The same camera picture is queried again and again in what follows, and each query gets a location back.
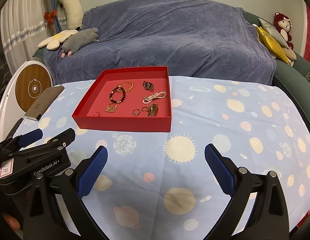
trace green sofa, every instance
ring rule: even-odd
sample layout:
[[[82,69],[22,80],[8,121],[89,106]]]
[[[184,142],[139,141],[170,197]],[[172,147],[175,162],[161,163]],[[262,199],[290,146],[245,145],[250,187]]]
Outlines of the green sofa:
[[[246,12],[246,20],[261,26],[258,17],[249,12]],[[293,101],[310,132],[310,83],[305,78],[310,73],[310,63],[298,53],[296,57],[293,67],[275,60],[276,71],[272,85],[282,89]]]

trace pearl necklace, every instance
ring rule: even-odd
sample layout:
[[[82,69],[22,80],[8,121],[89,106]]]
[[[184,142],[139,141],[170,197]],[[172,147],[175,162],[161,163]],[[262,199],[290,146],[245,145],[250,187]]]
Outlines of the pearl necklace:
[[[144,97],[143,104],[147,105],[155,99],[161,99],[165,97],[166,97],[166,92],[155,93],[149,97]]]

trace gray plush toy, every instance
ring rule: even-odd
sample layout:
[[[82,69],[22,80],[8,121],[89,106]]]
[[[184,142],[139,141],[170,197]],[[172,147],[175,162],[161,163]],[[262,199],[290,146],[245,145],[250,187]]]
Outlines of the gray plush toy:
[[[82,30],[73,36],[71,36],[67,41],[63,43],[63,52],[61,57],[65,57],[68,54],[68,57],[79,51],[82,47],[86,45],[98,41],[98,31],[97,28]]]

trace red tray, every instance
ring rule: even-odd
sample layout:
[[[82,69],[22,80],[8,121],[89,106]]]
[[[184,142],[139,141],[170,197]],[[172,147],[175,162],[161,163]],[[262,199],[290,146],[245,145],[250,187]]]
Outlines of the red tray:
[[[126,93],[124,102],[117,105],[114,113],[106,112],[106,107],[111,103],[110,92],[125,81],[132,82],[134,87]],[[154,84],[154,92],[145,90],[143,81]],[[166,97],[143,104],[144,96],[148,97],[156,92],[166,92]],[[113,99],[119,101],[120,93],[114,93]],[[158,105],[155,117],[147,117],[141,109],[151,104]],[[139,109],[138,116],[133,115],[133,110]],[[170,132],[172,122],[171,97],[169,89],[167,67],[131,67],[104,70],[88,89],[77,108],[73,119],[81,129],[131,131],[131,132]]]

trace blue gripper pad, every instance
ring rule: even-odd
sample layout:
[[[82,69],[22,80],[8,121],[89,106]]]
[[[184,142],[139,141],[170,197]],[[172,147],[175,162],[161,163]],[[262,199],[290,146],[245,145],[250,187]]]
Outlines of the blue gripper pad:
[[[26,133],[20,137],[18,142],[19,146],[22,148],[27,147],[28,145],[42,139],[42,130],[36,129],[29,133]]]
[[[87,196],[90,193],[98,176],[103,170],[107,159],[107,149],[103,146],[99,146],[92,157],[90,157],[90,163],[78,179],[77,195],[79,198]]]
[[[223,157],[213,144],[208,144],[205,147],[205,160],[211,168],[220,187],[226,195],[233,196],[235,193],[234,177],[221,158]]]

